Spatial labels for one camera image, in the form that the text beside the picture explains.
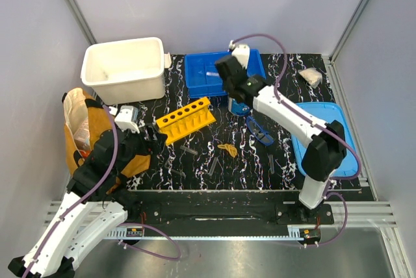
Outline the plastic pipette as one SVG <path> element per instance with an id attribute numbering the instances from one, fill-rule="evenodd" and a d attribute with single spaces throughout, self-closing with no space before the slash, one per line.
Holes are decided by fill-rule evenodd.
<path id="1" fill-rule="evenodd" d="M 218 74 L 218 72 L 207 71 L 206 72 L 206 76 L 209 76 L 209 77 L 219 77 L 219 74 Z"/>

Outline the yellow test tube rack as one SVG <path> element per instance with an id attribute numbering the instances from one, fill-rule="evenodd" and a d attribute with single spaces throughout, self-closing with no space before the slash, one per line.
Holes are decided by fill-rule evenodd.
<path id="1" fill-rule="evenodd" d="M 165 145 L 196 132 L 216 121 L 209 110 L 210 100 L 200 98 L 156 120 L 159 132 L 166 135 Z"/>

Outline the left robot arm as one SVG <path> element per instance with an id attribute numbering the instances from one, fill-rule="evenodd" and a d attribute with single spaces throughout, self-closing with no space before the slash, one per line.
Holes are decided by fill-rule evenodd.
<path id="1" fill-rule="evenodd" d="M 83 164 L 67 185 L 67 192 L 47 229 L 24 256 L 8 269 L 16 277 L 73 277 L 86 256 L 111 230 L 136 222 L 141 208 L 124 187 L 128 174 L 145 168 L 167 136 L 146 126 L 145 134 L 112 126 L 100 133 Z"/>

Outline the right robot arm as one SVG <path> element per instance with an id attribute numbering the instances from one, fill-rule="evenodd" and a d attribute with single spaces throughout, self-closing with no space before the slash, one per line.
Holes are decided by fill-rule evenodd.
<path id="1" fill-rule="evenodd" d="M 228 96 L 274 120 L 306 148 L 301 162 L 305 179 L 295 213 L 302 223 L 311 223 L 319 215 L 318 205 L 324 199 L 330 176 L 346 156 L 343 125 L 336 120 L 327 123 L 308 114 L 262 76 L 249 77 L 233 55 L 220 58 L 214 66 Z"/>

